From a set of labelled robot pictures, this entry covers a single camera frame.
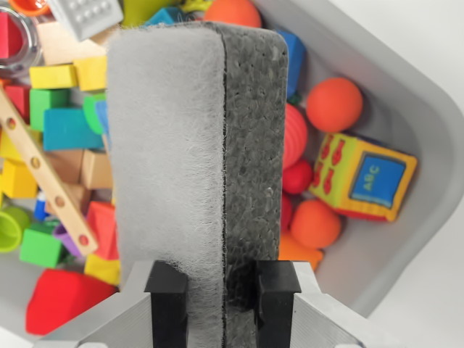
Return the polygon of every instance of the yellow toy block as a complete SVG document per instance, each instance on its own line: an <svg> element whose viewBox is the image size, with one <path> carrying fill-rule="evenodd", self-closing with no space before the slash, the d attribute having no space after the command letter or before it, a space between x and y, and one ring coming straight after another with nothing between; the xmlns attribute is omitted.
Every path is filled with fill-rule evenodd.
<svg viewBox="0 0 464 348"><path fill-rule="evenodd" d="M3 164L3 192L9 198L35 198L37 183L24 163L6 159Z"/></svg>
<svg viewBox="0 0 464 348"><path fill-rule="evenodd" d="M120 282L120 269L119 260L108 261L95 254L90 254L87 256L84 274L116 286Z"/></svg>
<svg viewBox="0 0 464 348"><path fill-rule="evenodd" d="M106 56L78 59L73 63L81 91L97 91L107 87Z"/></svg>
<svg viewBox="0 0 464 348"><path fill-rule="evenodd" d="M37 143L41 142L41 132L30 129L29 133ZM5 132L1 135L0 139L0 157L6 158L7 160L23 162L20 153L16 150L16 146Z"/></svg>
<svg viewBox="0 0 464 348"><path fill-rule="evenodd" d="M36 89L59 89L77 87L78 79L73 65L31 67L30 84Z"/></svg>

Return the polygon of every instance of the green cup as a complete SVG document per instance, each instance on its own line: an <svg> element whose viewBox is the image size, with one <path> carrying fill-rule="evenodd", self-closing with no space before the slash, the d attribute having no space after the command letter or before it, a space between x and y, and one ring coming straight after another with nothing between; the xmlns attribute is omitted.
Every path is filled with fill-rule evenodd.
<svg viewBox="0 0 464 348"><path fill-rule="evenodd" d="M24 210L16 207L0 210L0 252L12 252L18 248L29 225L30 218Z"/></svg>

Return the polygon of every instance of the green block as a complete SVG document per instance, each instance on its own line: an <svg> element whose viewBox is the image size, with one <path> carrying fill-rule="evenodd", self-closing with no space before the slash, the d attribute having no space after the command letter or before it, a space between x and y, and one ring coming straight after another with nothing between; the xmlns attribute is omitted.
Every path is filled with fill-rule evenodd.
<svg viewBox="0 0 464 348"><path fill-rule="evenodd" d="M44 112L48 109L67 107L69 89L31 89L30 90L30 127L44 131Z"/></svg>
<svg viewBox="0 0 464 348"><path fill-rule="evenodd" d="M61 241L52 236L59 222L33 223L24 231L20 260L55 268L66 254Z"/></svg>

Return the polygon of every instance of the soft toy block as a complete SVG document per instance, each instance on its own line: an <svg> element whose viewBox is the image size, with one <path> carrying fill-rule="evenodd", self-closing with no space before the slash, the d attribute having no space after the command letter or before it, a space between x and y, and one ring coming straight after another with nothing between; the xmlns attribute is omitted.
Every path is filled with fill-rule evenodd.
<svg viewBox="0 0 464 348"><path fill-rule="evenodd" d="M289 77L287 80L287 99L297 92L300 70L305 58L306 48L298 36L278 30L289 48Z"/></svg>
<svg viewBox="0 0 464 348"><path fill-rule="evenodd" d="M394 221L416 166L417 159L409 154L329 133L310 191L340 214Z"/></svg>
<svg viewBox="0 0 464 348"><path fill-rule="evenodd" d="M107 57L77 59L73 62L81 91L98 91L107 87Z"/></svg>
<svg viewBox="0 0 464 348"><path fill-rule="evenodd" d="M43 149L100 149L101 136L88 126L82 109L49 109L43 122Z"/></svg>
<svg viewBox="0 0 464 348"><path fill-rule="evenodd" d="M12 101L16 110L20 113L24 122L29 124L29 90L26 85L9 85L5 87L5 93Z"/></svg>
<svg viewBox="0 0 464 348"><path fill-rule="evenodd" d="M38 143L41 142L42 134L36 130L29 130L29 133ZM3 132L0 138L0 157L6 158L8 160L14 160L18 162L23 162L20 153L16 150L16 146L13 144L12 140L8 135Z"/></svg>
<svg viewBox="0 0 464 348"><path fill-rule="evenodd" d="M78 149L50 151L46 152L45 155L63 182L79 183L83 153L83 150Z"/></svg>
<svg viewBox="0 0 464 348"><path fill-rule="evenodd" d="M35 198L37 183L24 163L6 159L3 164L3 192L9 198Z"/></svg>
<svg viewBox="0 0 464 348"><path fill-rule="evenodd" d="M58 221L33 223L24 231L20 260L41 267L55 268L63 260L65 249L59 239L53 237Z"/></svg>
<svg viewBox="0 0 464 348"><path fill-rule="evenodd" d="M87 222L99 242L95 255L105 260L118 260L115 207L110 203L91 202Z"/></svg>
<svg viewBox="0 0 464 348"><path fill-rule="evenodd" d="M44 131L44 112L48 109L66 107L69 103L68 89L31 89L30 90L30 127Z"/></svg>
<svg viewBox="0 0 464 348"><path fill-rule="evenodd" d="M112 189L111 164L106 152L84 151L80 183L89 190Z"/></svg>
<svg viewBox="0 0 464 348"><path fill-rule="evenodd" d="M35 89L61 89L78 86L73 65L55 65L53 67L31 67L30 84Z"/></svg>
<svg viewBox="0 0 464 348"><path fill-rule="evenodd" d="M111 285L120 282L121 264L119 260L105 260L95 254L87 256L84 274Z"/></svg>
<svg viewBox="0 0 464 348"><path fill-rule="evenodd" d="M114 286L66 270L45 270L26 311L26 331L47 335L113 295Z"/></svg>

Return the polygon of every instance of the wooden stick with holes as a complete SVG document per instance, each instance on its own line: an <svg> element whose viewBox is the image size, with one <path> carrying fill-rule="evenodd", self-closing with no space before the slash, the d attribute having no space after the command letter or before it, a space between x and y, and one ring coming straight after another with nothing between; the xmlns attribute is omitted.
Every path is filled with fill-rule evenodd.
<svg viewBox="0 0 464 348"><path fill-rule="evenodd" d="M79 252L85 256L98 248L85 218L70 198L42 148L30 136L26 124L0 87L0 125L16 146Z"/></svg>

